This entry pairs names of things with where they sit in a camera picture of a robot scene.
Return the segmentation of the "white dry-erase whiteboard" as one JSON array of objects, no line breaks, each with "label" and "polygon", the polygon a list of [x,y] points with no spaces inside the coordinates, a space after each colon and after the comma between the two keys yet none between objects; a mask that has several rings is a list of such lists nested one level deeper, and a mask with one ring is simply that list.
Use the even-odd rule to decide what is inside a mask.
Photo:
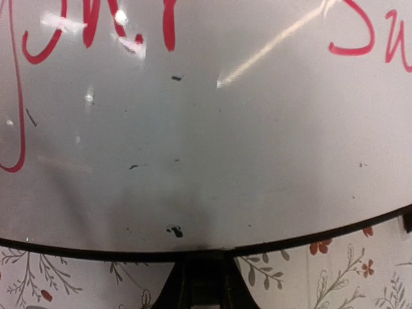
[{"label": "white dry-erase whiteboard", "polygon": [[1,2],[5,245],[253,252],[410,207],[410,1]]}]

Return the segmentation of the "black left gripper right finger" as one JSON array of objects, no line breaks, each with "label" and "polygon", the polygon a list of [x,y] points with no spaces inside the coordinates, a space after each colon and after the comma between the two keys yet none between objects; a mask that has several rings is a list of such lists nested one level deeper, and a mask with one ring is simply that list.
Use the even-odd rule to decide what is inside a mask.
[{"label": "black left gripper right finger", "polygon": [[259,309],[234,258],[222,252],[219,257],[219,304],[224,309]]}]

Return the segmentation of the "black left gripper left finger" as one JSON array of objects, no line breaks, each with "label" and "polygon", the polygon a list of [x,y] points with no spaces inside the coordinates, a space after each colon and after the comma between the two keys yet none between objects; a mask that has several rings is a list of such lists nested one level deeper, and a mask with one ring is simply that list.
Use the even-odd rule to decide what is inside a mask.
[{"label": "black left gripper left finger", "polygon": [[158,299],[152,305],[154,309],[189,309],[192,308],[189,266],[192,256],[179,259],[173,266]]}]

